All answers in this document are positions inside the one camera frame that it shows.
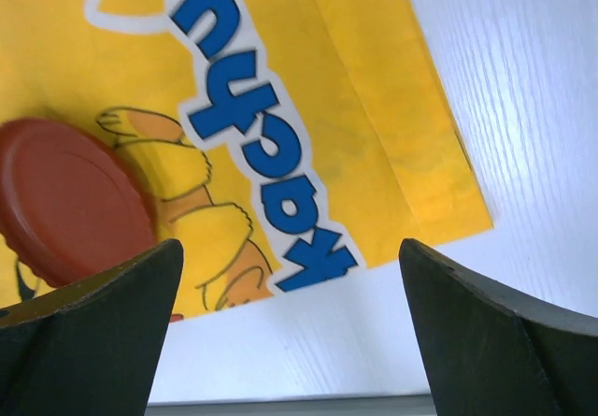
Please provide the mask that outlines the red round plate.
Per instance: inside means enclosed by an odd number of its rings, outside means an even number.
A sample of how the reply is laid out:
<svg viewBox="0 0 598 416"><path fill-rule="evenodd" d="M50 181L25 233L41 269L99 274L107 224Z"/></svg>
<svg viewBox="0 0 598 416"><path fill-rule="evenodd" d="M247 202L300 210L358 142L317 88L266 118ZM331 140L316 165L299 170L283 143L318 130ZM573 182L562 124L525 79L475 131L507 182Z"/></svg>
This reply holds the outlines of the red round plate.
<svg viewBox="0 0 598 416"><path fill-rule="evenodd" d="M128 167L68 124L23 118L1 126L1 234L59 288L157 242L155 212Z"/></svg>

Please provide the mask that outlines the yellow Pikachu placemat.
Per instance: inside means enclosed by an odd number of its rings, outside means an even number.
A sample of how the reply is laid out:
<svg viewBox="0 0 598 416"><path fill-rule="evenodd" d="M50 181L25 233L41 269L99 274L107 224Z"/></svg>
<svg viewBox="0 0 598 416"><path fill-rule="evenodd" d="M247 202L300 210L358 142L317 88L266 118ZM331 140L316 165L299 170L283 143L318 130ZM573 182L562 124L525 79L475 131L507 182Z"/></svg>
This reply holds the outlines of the yellow Pikachu placemat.
<svg viewBox="0 0 598 416"><path fill-rule="evenodd" d="M408 0L1 0L1 126L105 144L179 240L176 321L492 226ZM55 289L1 234L1 302Z"/></svg>

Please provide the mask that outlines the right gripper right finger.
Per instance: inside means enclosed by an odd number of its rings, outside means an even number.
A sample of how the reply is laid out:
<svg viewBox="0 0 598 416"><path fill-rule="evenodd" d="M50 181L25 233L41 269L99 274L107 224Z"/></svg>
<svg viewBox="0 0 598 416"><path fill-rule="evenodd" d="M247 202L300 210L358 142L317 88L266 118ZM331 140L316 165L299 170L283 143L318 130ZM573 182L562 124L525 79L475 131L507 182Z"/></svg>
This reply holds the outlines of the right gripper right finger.
<svg viewBox="0 0 598 416"><path fill-rule="evenodd" d="M440 415L594 415L597 320L478 274L413 238L399 263Z"/></svg>

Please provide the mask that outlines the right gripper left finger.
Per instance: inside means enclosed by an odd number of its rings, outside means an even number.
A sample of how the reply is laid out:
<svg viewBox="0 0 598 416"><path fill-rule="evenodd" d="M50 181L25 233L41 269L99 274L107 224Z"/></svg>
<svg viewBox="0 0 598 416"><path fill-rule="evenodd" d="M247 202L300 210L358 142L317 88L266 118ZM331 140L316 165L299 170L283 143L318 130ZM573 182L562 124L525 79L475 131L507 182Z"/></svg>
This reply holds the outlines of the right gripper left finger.
<svg viewBox="0 0 598 416"><path fill-rule="evenodd" d="M144 414L182 267L183 248L168 239L2 308L2 414Z"/></svg>

